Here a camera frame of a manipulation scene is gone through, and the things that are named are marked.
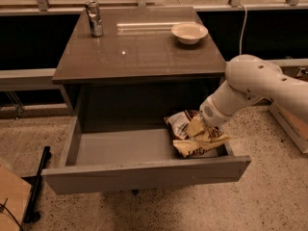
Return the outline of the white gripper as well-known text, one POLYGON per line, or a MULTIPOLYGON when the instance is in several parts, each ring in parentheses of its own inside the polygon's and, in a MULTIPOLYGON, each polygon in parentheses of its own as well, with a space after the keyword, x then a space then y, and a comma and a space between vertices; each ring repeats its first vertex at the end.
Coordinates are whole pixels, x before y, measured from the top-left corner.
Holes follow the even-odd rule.
POLYGON ((208 96, 200 105, 199 111, 201 115, 194 116, 186 130, 190 138, 203 133, 205 131, 206 124, 210 127, 219 127, 231 118, 230 115, 223 114, 215 106, 212 95, 208 96))

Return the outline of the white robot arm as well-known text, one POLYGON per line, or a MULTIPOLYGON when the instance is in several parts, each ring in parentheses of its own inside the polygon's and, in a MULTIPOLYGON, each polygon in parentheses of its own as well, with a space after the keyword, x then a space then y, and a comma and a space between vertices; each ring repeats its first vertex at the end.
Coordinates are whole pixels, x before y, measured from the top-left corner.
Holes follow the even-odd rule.
POLYGON ((219 127, 262 99, 308 122, 308 83, 252 55, 239 55, 226 65, 224 82, 200 105, 198 114, 203 125, 219 127))

